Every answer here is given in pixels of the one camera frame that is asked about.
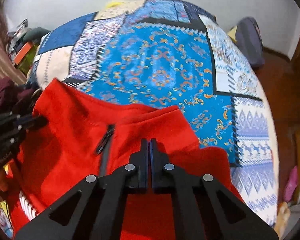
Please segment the left hand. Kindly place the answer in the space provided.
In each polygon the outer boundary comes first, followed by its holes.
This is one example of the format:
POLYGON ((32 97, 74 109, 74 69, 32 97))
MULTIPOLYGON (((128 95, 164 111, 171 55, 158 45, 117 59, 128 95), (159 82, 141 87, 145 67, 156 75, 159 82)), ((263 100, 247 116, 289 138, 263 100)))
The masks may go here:
POLYGON ((8 190, 7 174, 6 171, 0 169, 0 191, 6 192, 8 190))

